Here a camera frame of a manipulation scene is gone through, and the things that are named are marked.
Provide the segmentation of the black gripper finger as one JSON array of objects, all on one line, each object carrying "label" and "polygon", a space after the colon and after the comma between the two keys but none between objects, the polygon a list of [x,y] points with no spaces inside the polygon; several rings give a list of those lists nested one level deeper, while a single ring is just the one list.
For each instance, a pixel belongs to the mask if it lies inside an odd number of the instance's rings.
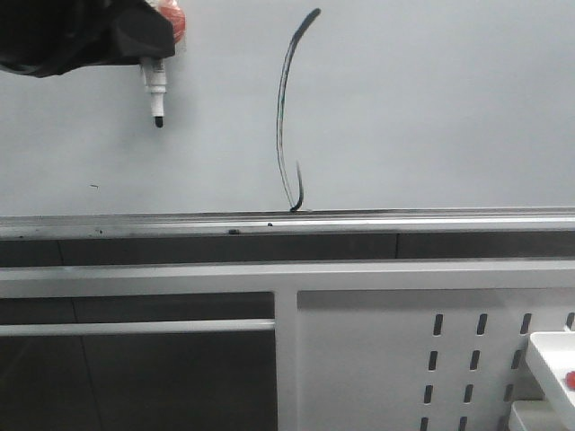
[{"label": "black gripper finger", "polygon": [[3,1],[1,70],[45,78],[175,55],[173,25],[147,1]]}]

